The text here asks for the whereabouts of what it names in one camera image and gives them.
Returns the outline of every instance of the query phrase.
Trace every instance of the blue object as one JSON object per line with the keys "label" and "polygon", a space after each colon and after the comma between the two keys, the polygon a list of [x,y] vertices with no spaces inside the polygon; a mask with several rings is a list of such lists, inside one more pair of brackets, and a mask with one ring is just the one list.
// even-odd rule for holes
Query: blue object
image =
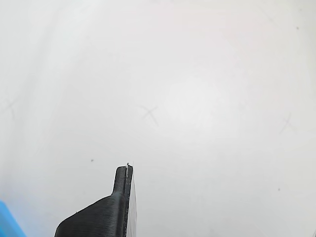
{"label": "blue object", "polygon": [[2,201],[0,201],[0,237],[26,237]]}

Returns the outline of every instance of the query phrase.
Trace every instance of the white backdrop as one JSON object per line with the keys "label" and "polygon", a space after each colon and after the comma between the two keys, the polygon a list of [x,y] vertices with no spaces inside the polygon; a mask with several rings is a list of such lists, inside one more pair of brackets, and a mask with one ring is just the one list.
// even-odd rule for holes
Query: white backdrop
{"label": "white backdrop", "polygon": [[315,12],[0,1],[0,199],[28,236],[54,236],[130,162],[138,237],[311,237]]}

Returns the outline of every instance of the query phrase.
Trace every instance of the pencil cross mark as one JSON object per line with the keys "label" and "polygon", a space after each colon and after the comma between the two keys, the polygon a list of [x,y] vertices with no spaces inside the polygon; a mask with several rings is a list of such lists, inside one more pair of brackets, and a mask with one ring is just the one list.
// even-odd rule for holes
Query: pencil cross mark
{"label": "pencil cross mark", "polygon": [[155,124],[156,124],[157,126],[159,126],[157,120],[155,119],[155,117],[154,117],[154,115],[153,115],[153,111],[158,108],[157,106],[154,107],[154,108],[151,109],[151,110],[147,109],[145,106],[139,106],[139,107],[147,111],[147,113],[145,113],[145,114],[143,115],[142,119],[145,119],[147,116],[150,116],[150,117],[153,119],[153,121],[155,122]]}
{"label": "pencil cross mark", "polygon": [[17,102],[17,99],[14,100],[13,102],[10,102],[9,99],[6,99],[6,101],[8,102],[8,105],[0,111],[0,116],[2,114],[4,114],[7,110],[11,110],[11,114],[12,114],[12,119],[15,119],[15,114],[14,114],[14,109],[13,109],[13,105]]}
{"label": "pencil cross mark", "polygon": [[280,135],[284,132],[284,130],[287,127],[291,127],[292,130],[296,132],[296,128],[290,123],[291,117],[292,117],[292,114],[290,113],[288,115],[287,119],[283,119],[283,121],[285,121],[285,125],[283,126],[282,130],[280,131]]}

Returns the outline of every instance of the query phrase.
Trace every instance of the black 3d-printed part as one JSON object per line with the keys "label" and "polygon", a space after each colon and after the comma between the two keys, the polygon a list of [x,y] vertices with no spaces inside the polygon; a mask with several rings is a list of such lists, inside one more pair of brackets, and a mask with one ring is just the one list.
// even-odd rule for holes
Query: black 3d-printed part
{"label": "black 3d-printed part", "polygon": [[132,176],[133,167],[129,164],[117,168],[113,193],[60,223],[55,237],[135,237],[135,197],[132,199],[135,201],[132,204],[135,213],[133,215],[129,213]]}

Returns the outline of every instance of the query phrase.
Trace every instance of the white surface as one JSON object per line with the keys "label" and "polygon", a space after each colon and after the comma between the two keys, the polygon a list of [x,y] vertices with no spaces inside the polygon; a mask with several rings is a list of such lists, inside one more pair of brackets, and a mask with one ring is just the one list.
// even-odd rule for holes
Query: white surface
{"label": "white surface", "polygon": [[130,162],[138,237],[310,237],[315,12],[1,1],[0,198],[28,236],[54,236]]}

